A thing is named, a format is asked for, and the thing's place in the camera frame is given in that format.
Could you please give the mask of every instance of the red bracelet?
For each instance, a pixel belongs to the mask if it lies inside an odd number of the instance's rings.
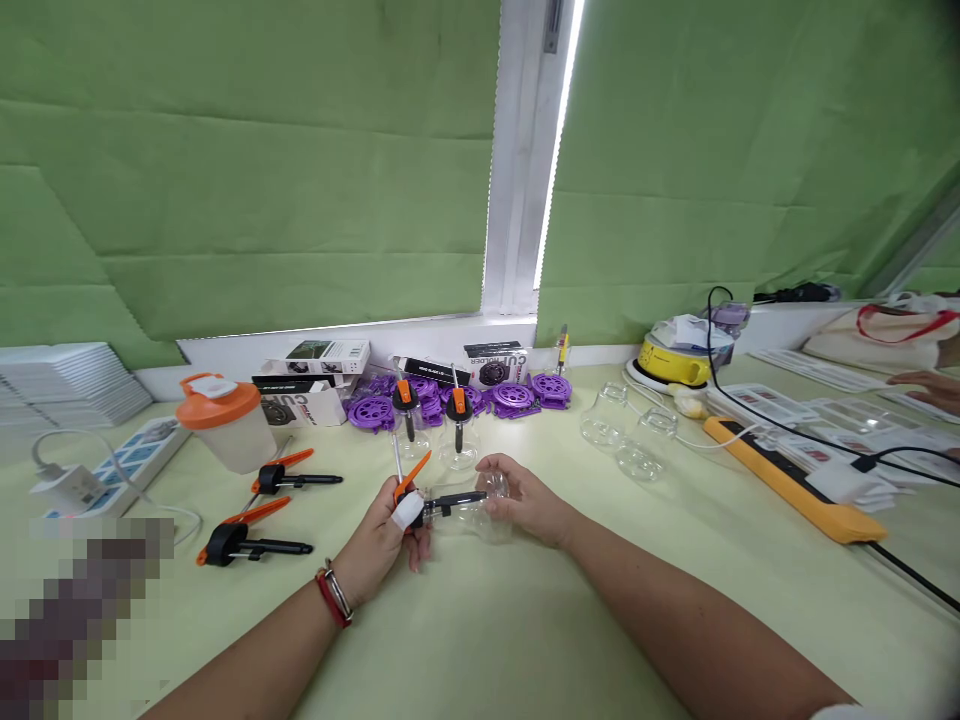
[[[314,577],[314,580],[317,581],[317,585],[320,587],[320,594],[323,595],[323,599],[326,601],[327,607],[330,608],[330,612],[333,615],[334,621],[341,628],[348,628],[353,621],[345,617],[343,611],[340,609],[340,606],[337,605],[337,601],[334,599],[333,593],[327,586],[327,578],[324,570],[325,568],[321,569],[320,572],[317,573],[316,577]]]

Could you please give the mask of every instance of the orange lid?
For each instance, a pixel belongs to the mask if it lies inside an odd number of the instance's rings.
[[[256,385],[224,380],[219,374],[192,375],[181,380],[180,387],[187,399],[177,408],[177,420],[188,430],[209,430],[226,425],[260,405],[260,391]]]

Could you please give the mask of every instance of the pixelated area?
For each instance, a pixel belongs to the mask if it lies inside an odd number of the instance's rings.
[[[74,557],[60,560],[59,577],[43,580],[40,597],[17,599],[15,617],[0,621],[0,717],[69,718],[70,701],[84,699],[86,681],[100,678],[99,661],[129,640],[122,621],[139,613],[148,581],[172,559],[174,523],[46,520],[30,529],[31,543],[70,541]]]

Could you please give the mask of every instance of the canvas bag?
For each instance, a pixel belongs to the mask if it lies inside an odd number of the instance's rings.
[[[960,333],[953,310],[911,312],[866,305],[837,318],[807,340],[803,352],[882,373],[934,370],[940,343]]]

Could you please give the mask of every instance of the hand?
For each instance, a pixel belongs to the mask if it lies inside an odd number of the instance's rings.
[[[564,546],[580,513],[554,495],[543,482],[508,455],[487,455],[478,472],[499,470],[510,486],[509,498],[489,498],[487,512],[494,520],[516,523],[551,547]]]
[[[920,371],[894,375],[888,385],[920,385],[929,392],[911,391],[907,395],[936,408],[960,415],[960,380],[939,373]]]
[[[350,608],[356,610],[373,598],[383,578],[393,567],[401,544],[410,556],[410,569],[420,572],[420,561],[430,559],[430,529],[415,528],[404,535],[391,520],[397,476],[387,478],[343,550],[334,559],[333,572]]]

